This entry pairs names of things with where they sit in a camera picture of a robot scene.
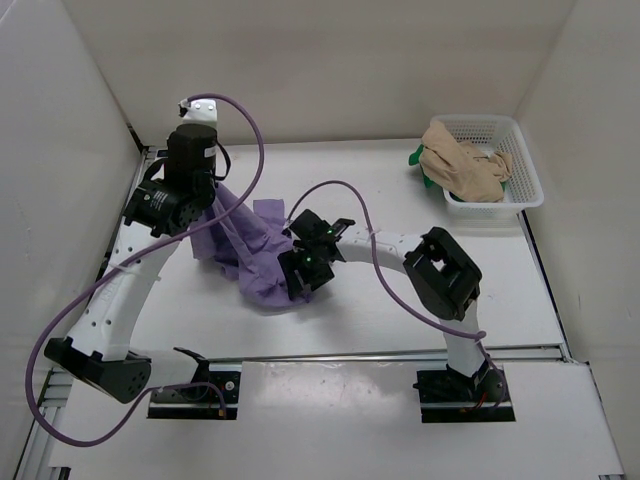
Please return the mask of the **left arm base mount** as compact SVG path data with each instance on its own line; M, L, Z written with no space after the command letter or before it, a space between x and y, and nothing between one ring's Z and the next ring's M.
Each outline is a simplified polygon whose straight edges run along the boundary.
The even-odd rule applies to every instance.
M238 416L241 363L212 363L204 380L214 384L224 398L221 408L216 390L196 386L162 390L151 395L147 418L154 420L234 421Z

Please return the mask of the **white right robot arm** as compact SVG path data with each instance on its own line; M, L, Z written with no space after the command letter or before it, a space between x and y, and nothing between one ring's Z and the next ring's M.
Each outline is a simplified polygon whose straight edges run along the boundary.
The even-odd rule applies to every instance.
M367 263L378 277L390 269L405 275L424 313L404 309L439 330L447 363L417 383L429 403L459 403L465 410L508 398L502 370L482 345L477 302L482 274L479 267L440 227L423 235L374 231L351 219L328 223L311 210L303 211L284 230L293 240L279 254L288 295L297 299L324 286L334 277L336 262Z

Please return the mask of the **purple t-shirt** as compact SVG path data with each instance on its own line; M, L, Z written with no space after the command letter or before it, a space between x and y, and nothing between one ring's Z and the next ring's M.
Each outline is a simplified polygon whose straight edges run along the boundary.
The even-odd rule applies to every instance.
M193 258L213 260L223 275L237 283L245 300L263 308L287 309L309 303L311 293L290 299L278 261L292 249L283 234L285 203L282 199L258 199L243 204L221 222L190 236Z

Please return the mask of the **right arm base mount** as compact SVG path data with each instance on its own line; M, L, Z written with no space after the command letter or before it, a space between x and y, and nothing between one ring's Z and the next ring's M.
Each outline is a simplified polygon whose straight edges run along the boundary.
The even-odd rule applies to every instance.
M472 378L449 366L418 370L413 388L419 395L423 424L516 421L504 371L487 363Z

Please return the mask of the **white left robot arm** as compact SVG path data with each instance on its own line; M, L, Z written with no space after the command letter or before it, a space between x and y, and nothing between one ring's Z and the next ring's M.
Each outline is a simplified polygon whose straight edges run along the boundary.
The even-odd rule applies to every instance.
M131 350L134 326L159 273L177 246L170 244L130 264L124 261L159 240L187 231L215 199L217 105L184 100L181 124L167 153L144 173L125 207L112 252L109 280L63 338L47 341L44 355L76 379L127 404L156 372L149 355Z

